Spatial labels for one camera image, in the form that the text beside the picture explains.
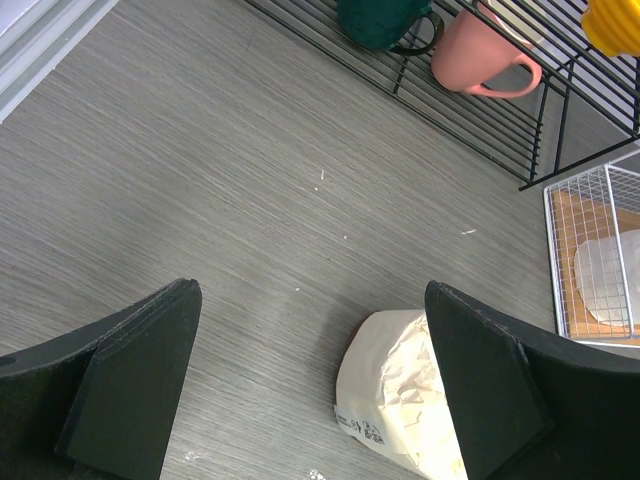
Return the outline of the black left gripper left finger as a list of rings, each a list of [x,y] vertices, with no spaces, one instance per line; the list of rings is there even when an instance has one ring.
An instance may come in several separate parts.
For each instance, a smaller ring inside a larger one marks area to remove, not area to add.
[[[2,356],[2,478],[159,478],[201,307],[198,282],[177,279]]]

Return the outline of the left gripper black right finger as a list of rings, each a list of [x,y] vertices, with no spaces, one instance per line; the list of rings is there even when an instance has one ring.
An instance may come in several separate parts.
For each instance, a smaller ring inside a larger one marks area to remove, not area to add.
[[[639,362],[431,281],[425,312],[471,479],[636,479]]]

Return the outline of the cream squashed paper towel roll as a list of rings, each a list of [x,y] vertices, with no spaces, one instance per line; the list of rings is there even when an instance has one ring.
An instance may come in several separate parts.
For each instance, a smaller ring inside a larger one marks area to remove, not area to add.
[[[364,320],[338,370],[334,414],[346,434],[426,479],[467,477],[423,309]]]

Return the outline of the white paper towel roll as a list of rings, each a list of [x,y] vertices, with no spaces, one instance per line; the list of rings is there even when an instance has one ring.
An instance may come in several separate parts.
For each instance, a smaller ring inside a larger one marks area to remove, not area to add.
[[[639,230],[579,245],[574,255],[576,286],[589,313],[600,323],[639,323]]]

